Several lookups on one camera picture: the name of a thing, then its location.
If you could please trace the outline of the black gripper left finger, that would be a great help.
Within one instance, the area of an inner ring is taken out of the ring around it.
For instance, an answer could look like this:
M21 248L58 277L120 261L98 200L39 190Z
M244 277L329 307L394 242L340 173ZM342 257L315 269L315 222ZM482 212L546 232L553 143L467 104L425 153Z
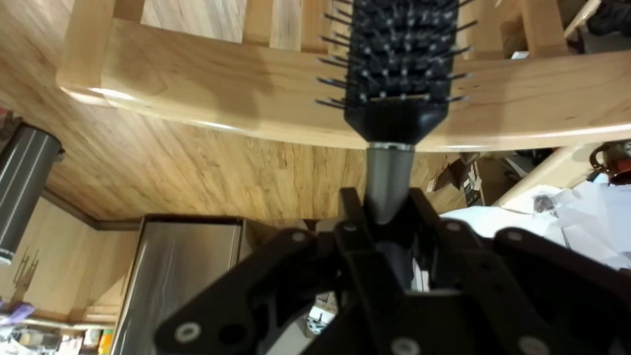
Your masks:
M368 202L338 190L333 228L281 228L153 330L159 355L264 355L283 330L331 293L337 311L303 355L392 355L413 334L406 311L413 253L411 204Z

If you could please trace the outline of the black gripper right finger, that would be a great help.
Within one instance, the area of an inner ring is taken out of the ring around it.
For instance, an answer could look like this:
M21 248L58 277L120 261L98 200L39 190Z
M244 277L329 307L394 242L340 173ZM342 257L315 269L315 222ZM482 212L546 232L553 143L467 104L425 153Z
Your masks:
M524 228L490 238L415 188L400 220L429 289L409 299L421 355L631 355L631 279Z

